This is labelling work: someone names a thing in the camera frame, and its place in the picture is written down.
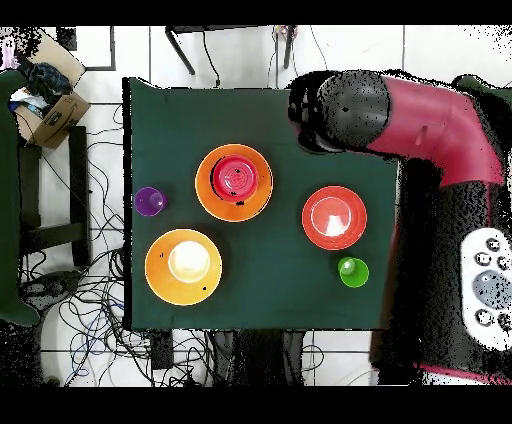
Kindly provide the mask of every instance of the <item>red cup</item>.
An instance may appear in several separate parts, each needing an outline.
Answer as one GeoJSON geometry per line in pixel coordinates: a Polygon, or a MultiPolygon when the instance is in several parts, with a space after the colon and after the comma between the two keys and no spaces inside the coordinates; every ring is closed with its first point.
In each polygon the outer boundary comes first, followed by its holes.
{"type": "Polygon", "coordinates": [[[258,188],[258,171],[245,156],[225,156],[212,170],[212,183],[213,190],[222,200],[230,203],[243,202],[258,188]]]}

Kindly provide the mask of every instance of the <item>cardboard box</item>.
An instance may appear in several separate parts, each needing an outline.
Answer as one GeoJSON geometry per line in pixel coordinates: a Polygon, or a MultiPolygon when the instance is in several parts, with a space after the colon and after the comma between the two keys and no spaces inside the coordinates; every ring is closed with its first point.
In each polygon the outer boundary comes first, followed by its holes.
{"type": "MultiPolygon", "coordinates": [[[[85,67],[53,38],[40,30],[41,42],[37,53],[28,57],[31,63],[46,62],[54,66],[75,87],[85,73],[85,67]]],[[[64,141],[69,129],[89,110],[90,105],[78,94],[63,95],[44,119],[40,119],[27,107],[20,105],[15,112],[21,136],[32,144],[56,149],[64,141]]]]}

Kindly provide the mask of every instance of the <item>green tablecloth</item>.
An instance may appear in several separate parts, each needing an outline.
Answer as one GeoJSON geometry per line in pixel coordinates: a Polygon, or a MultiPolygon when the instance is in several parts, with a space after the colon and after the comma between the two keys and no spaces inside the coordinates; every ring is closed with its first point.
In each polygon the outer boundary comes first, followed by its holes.
{"type": "Polygon", "coordinates": [[[130,79],[132,181],[163,190],[169,205],[156,217],[132,212],[132,327],[377,328],[394,226],[396,162],[301,149],[287,119],[286,90],[156,89],[130,79]],[[261,214],[241,223],[213,218],[199,203],[194,177],[215,147],[241,143],[266,158],[274,190],[261,214]],[[361,239],[338,252],[313,245],[301,226],[308,197],[342,185],[363,199],[368,223],[361,239]],[[174,306],[150,289],[144,259],[151,244],[175,228],[206,234],[218,247],[223,273],[217,290],[193,306],[174,306]],[[337,261],[363,259],[370,278],[342,284],[337,261]]]}

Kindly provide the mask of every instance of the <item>button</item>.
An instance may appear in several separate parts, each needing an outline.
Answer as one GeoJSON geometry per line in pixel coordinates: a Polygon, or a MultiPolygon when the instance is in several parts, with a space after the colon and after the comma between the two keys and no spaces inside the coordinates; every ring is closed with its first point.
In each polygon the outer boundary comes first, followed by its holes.
{"type": "Polygon", "coordinates": [[[498,324],[503,331],[509,332],[512,330],[512,322],[510,320],[510,316],[507,314],[500,314],[498,316],[498,324]]]}
{"type": "Polygon", "coordinates": [[[487,266],[491,263],[491,255],[480,252],[475,255],[475,261],[480,266],[487,266]]]}
{"type": "Polygon", "coordinates": [[[496,262],[502,271],[506,271],[510,268],[510,259],[505,258],[505,256],[500,256],[496,262]]]}
{"type": "Polygon", "coordinates": [[[500,242],[494,238],[490,238],[486,242],[487,249],[489,249],[491,252],[497,252],[500,250],[500,242]]]}
{"type": "Polygon", "coordinates": [[[478,323],[484,327],[489,327],[489,325],[491,325],[494,320],[492,314],[485,309],[480,309],[477,311],[475,317],[478,323]]]}

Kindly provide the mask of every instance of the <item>cup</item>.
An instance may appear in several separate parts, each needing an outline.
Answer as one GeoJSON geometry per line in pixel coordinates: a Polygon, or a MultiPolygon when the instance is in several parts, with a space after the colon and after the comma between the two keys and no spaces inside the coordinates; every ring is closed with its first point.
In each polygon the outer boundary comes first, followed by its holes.
{"type": "Polygon", "coordinates": [[[196,241],[177,244],[169,254],[169,270],[183,283],[201,281],[210,269],[210,255],[206,248],[196,241]]]}
{"type": "Polygon", "coordinates": [[[250,159],[242,155],[228,155],[212,170],[213,191],[230,203],[249,199],[258,188],[258,171],[250,159]]]}
{"type": "Polygon", "coordinates": [[[167,197],[156,188],[144,187],[135,194],[133,205],[142,216],[155,216],[167,206],[167,197]]]}
{"type": "Polygon", "coordinates": [[[361,259],[357,258],[342,258],[338,262],[338,272],[341,281],[348,287],[361,287],[367,281],[370,275],[368,265],[361,259]]]}

